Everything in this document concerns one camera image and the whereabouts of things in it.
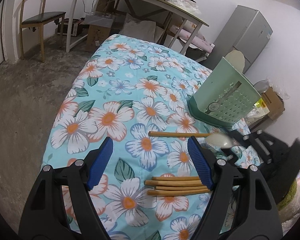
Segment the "green fuzzy sleeve forearm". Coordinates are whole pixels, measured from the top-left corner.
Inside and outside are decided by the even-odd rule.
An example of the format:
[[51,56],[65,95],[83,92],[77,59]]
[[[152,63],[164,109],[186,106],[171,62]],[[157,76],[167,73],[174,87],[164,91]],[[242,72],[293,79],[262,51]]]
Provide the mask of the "green fuzzy sleeve forearm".
[[277,209],[281,211],[283,208],[285,208],[294,198],[297,191],[297,182],[294,180],[292,185],[290,186],[288,193],[285,195],[283,200],[277,204]]

